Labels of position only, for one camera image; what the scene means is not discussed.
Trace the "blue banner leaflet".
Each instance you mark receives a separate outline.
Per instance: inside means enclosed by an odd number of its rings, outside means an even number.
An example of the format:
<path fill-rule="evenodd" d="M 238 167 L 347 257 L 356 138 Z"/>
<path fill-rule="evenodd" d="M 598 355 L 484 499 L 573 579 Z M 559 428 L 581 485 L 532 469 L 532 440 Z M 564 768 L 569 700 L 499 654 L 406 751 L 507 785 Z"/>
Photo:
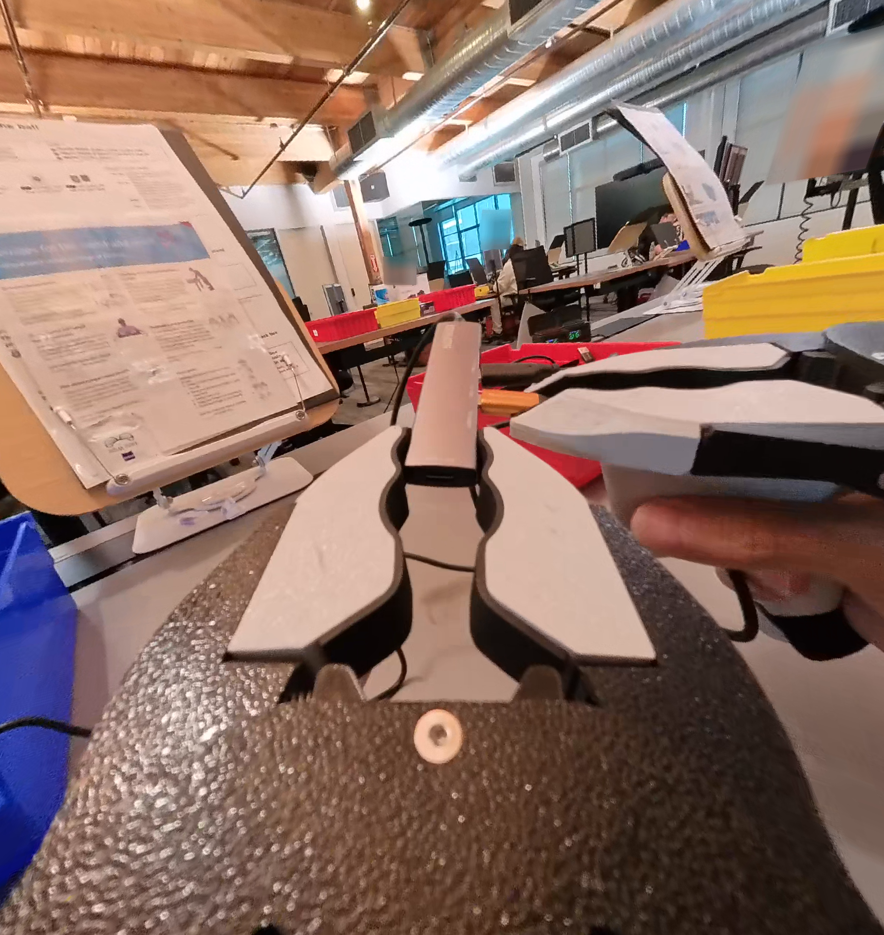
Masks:
<path fill-rule="evenodd" d="M 268 348 L 247 309 L 262 287 L 169 215 L 0 231 L 0 343 L 114 485 L 304 417 L 321 374 L 301 340 Z"/>

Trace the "silver USB hub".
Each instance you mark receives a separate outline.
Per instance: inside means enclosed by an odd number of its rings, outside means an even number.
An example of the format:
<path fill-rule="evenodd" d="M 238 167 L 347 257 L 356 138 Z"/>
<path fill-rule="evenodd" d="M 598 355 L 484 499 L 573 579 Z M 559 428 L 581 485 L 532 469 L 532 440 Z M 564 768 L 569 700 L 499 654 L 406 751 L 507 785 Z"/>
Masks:
<path fill-rule="evenodd" d="M 403 463 L 410 485 L 476 481 L 481 333 L 478 322 L 461 318 L 436 327 Z"/>

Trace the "silver ventilation duct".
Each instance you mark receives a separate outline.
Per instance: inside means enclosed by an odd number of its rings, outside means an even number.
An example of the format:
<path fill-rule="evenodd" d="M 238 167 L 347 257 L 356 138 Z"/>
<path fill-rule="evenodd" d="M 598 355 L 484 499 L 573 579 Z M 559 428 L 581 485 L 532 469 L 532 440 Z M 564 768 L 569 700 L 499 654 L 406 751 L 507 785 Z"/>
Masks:
<path fill-rule="evenodd" d="M 587 123 L 614 102 L 632 100 L 827 5 L 666 2 L 437 150 L 437 162 L 471 176 Z"/>
<path fill-rule="evenodd" d="M 484 86 L 584 16 L 593 1 L 505 2 L 468 31 L 388 108 L 367 111 L 331 160 L 340 181 L 357 180 L 411 147 Z"/>

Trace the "person's right hand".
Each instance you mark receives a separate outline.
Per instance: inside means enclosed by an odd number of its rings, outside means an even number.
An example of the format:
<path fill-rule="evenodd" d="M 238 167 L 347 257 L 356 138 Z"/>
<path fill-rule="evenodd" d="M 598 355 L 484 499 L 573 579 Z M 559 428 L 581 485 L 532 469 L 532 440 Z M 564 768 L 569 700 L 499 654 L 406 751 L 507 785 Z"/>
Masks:
<path fill-rule="evenodd" d="M 884 653 L 883 500 L 662 498 L 635 510 L 631 532 L 655 555 L 744 572 L 752 592 L 769 600 L 832 581 L 853 629 Z"/>

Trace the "black cable orange plug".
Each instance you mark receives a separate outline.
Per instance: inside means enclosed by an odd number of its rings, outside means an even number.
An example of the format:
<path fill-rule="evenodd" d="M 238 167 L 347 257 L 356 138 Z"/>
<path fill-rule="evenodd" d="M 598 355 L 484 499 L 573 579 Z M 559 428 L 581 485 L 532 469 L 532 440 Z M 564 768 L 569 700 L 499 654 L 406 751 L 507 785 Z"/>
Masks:
<path fill-rule="evenodd" d="M 538 393 L 484 389 L 479 395 L 478 408 L 484 415 L 512 418 L 535 408 L 541 401 Z"/>

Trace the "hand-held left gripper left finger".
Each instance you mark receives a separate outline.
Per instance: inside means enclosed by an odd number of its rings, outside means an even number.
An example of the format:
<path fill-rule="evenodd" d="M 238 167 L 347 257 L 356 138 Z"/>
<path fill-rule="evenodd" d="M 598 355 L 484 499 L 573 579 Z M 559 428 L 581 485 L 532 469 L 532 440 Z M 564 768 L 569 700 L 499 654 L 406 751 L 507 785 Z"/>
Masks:
<path fill-rule="evenodd" d="M 412 588 L 400 531 L 411 430 L 390 426 L 296 500 L 225 658 L 366 676 L 406 641 Z"/>

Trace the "blue plastic bin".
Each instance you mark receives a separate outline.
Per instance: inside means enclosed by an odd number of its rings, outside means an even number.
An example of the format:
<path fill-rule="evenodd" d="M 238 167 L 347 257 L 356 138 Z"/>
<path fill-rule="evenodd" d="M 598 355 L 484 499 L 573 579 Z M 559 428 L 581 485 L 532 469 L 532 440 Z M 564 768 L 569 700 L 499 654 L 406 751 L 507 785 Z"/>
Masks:
<path fill-rule="evenodd" d="M 77 608 L 33 517 L 0 522 L 0 726 L 72 719 Z M 0 735 L 0 889 L 36 854 L 65 795 L 71 740 Z"/>

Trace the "grey desk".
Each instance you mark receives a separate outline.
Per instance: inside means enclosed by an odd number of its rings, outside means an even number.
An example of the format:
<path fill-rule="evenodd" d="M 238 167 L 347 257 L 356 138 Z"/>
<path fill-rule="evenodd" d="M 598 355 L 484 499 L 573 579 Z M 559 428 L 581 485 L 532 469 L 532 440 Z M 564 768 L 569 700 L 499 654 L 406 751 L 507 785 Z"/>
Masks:
<path fill-rule="evenodd" d="M 737 648 L 596 508 L 655 668 L 523 696 L 282 700 L 223 661 L 290 508 L 173 610 L 103 710 L 0 933 L 884 933 L 884 656 Z"/>

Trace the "black digital timer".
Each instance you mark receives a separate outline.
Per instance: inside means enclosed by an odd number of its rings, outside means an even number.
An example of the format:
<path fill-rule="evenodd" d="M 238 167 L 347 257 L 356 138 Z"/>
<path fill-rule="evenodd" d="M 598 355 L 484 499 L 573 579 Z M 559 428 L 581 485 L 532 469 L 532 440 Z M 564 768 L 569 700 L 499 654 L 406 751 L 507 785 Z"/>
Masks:
<path fill-rule="evenodd" d="M 581 318 L 541 314 L 528 321 L 531 343 L 590 343 L 590 323 Z"/>

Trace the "large black wall screen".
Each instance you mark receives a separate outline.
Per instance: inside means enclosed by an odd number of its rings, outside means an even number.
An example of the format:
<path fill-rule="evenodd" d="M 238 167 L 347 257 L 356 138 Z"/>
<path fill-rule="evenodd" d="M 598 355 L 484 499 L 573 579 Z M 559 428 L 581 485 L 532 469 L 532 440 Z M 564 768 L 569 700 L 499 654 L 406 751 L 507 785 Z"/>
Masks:
<path fill-rule="evenodd" d="M 656 168 L 623 180 L 605 182 L 594 190 L 598 248 L 608 248 L 619 230 L 646 221 L 650 214 L 669 210 L 662 180 L 667 170 Z"/>

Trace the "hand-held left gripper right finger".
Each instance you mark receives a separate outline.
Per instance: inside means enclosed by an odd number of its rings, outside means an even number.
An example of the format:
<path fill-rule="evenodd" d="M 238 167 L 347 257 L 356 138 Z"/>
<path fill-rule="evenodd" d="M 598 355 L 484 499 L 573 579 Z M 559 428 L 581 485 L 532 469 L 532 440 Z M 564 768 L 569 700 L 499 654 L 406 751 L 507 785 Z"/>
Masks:
<path fill-rule="evenodd" d="M 512 679 L 646 667 L 657 653 L 586 498 L 499 429 L 478 435 L 472 640 Z"/>

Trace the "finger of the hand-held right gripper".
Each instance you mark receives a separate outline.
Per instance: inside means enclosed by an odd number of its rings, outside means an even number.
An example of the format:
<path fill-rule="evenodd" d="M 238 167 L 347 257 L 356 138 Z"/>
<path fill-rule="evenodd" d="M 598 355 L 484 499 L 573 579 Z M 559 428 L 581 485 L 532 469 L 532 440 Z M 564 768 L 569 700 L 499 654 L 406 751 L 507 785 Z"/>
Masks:
<path fill-rule="evenodd" d="M 555 452 L 672 476 L 790 477 L 883 456 L 884 408 L 833 389 L 569 390 L 510 422 Z"/>
<path fill-rule="evenodd" d="M 768 380 L 804 381 L 799 354 L 768 342 L 672 346 L 563 369 L 526 392 L 544 400 L 569 390 L 704 390 Z"/>

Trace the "white stand base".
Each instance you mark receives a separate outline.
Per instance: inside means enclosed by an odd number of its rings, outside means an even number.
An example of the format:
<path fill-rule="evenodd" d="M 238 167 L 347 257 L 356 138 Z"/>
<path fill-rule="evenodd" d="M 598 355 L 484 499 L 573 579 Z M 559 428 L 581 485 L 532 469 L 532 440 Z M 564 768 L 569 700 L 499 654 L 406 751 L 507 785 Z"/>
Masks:
<path fill-rule="evenodd" d="M 133 555 L 148 555 L 301 492 L 313 481 L 293 458 L 258 461 L 248 470 L 177 497 L 155 492 L 136 519 Z"/>

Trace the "instruction sheet on stand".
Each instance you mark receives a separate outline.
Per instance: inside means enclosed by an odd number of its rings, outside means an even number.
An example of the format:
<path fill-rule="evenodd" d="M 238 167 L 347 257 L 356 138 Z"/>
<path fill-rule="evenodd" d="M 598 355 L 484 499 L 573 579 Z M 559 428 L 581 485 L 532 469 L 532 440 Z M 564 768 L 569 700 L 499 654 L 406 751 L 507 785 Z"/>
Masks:
<path fill-rule="evenodd" d="M 200 162 L 202 180 L 211 178 L 180 132 L 157 130 L 167 135 L 170 144 L 182 153 L 187 163 L 193 163 L 195 159 Z M 214 188 L 222 196 L 215 183 Z M 288 296 L 287 302 L 295 320 L 301 320 Z M 255 452 L 268 443 L 280 442 L 317 429 L 328 423 L 335 414 L 338 389 L 310 335 L 309 338 L 316 358 L 327 368 L 336 391 L 330 402 L 307 408 L 301 420 L 297 419 L 295 413 L 291 413 L 263 426 L 244 431 L 234 438 L 222 439 L 196 450 L 185 451 L 171 458 L 166 468 L 159 469 L 155 474 L 145 474 L 139 482 L 132 485 L 114 485 L 107 481 L 87 454 L 83 454 L 79 449 L 75 438 L 56 430 L 35 386 L 19 370 L 19 362 L 15 357 L 7 357 L 6 345 L 2 345 L 0 477 L 11 493 L 28 508 L 52 514 L 77 515 L 112 506 L 203 470 L 216 468 L 233 458 Z"/>

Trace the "black office chair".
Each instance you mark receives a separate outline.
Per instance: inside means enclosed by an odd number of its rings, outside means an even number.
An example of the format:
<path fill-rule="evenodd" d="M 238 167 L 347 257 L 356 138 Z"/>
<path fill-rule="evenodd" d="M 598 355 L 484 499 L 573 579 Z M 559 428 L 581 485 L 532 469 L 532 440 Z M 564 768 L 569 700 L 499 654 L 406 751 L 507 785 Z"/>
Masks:
<path fill-rule="evenodd" d="M 511 262 L 517 279 L 517 297 L 513 299 L 513 310 L 517 315 L 529 301 L 543 311 L 568 307 L 581 309 L 580 289 L 565 285 L 572 275 L 577 274 L 575 264 L 553 267 L 542 246 L 518 251 Z"/>

